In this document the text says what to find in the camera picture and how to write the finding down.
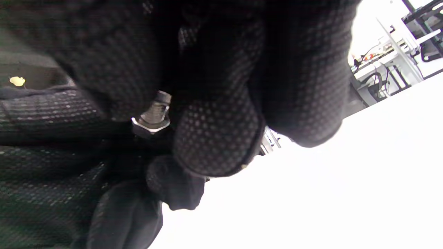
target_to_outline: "cable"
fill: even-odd
[[[409,55],[409,57],[410,57],[411,60],[413,61],[414,65],[416,66],[418,72],[419,72],[420,75],[421,75],[421,78],[424,79],[423,73],[421,72],[421,69],[418,67],[418,62],[415,60],[415,58],[414,58],[411,54]]]
[[[378,47],[378,46],[379,46],[379,44],[377,44],[377,45],[373,46],[372,48],[370,48],[370,49],[365,53],[365,55],[363,55],[363,57],[361,58],[361,61],[358,61],[358,60],[354,59],[354,64],[355,64],[355,62],[358,63],[357,68],[356,68],[354,74],[356,74],[356,73],[358,72],[358,69],[360,68],[360,65],[363,63],[363,61],[365,60],[365,57],[369,54],[369,52],[370,52],[372,49],[374,49],[374,48],[376,48],[376,47]]]

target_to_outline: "finger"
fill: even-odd
[[[96,166],[107,143],[57,143],[37,146],[0,146],[0,181],[53,181]]]
[[[88,249],[148,248],[163,225],[161,203],[143,182],[114,186],[100,199],[88,235]]]
[[[0,93],[3,145],[93,140],[104,138],[121,126],[102,119],[100,110],[76,87],[18,91],[2,88]]]
[[[52,56],[84,95],[94,93],[102,117],[128,121],[148,109],[161,55],[141,1],[3,0],[0,10],[1,26]]]
[[[263,135],[247,84],[264,46],[264,1],[211,1],[207,10],[196,2],[206,19],[183,52],[174,158],[194,174],[228,176],[251,160]]]
[[[148,166],[146,183],[171,210],[194,210],[205,189],[206,179],[185,172],[172,156],[158,156]]]
[[[325,142],[341,125],[359,2],[268,2],[263,111],[270,128],[304,147]]]
[[[0,181],[0,213],[5,214],[0,248],[69,248],[88,230],[94,208],[108,190],[103,181],[107,167],[98,163],[84,174],[43,182]]]

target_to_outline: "gloved hand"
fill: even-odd
[[[0,248],[146,249],[159,201],[194,209],[265,125],[304,147],[331,138],[358,3],[0,0],[0,26],[76,84],[0,90]],[[137,138],[129,121],[159,89],[171,126]]]

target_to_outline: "black glove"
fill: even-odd
[[[331,138],[358,3],[0,0],[0,26],[76,83],[0,90],[0,248],[145,249],[159,201],[194,209],[265,125],[304,147]],[[134,137],[159,89],[170,128]]]

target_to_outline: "metal frame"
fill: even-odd
[[[432,2],[423,6],[419,10],[416,10],[409,0],[401,0],[401,1],[406,6],[406,8],[409,10],[409,13],[411,13],[411,15],[408,16],[404,20],[404,22],[405,23],[409,23],[412,21],[416,22],[424,35],[432,33],[431,28],[425,23],[426,19],[424,18],[424,14],[428,13],[429,11],[432,11],[432,8],[434,6],[436,6],[440,3],[443,3],[443,0],[433,0]],[[440,54],[440,57],[443,58],[443,48],[440,46],[440,43],[441,43],[440,39],[438,39],[437,37],[432,37],[430,40],[431,40],[432,45],[436,48],[436,50]]]

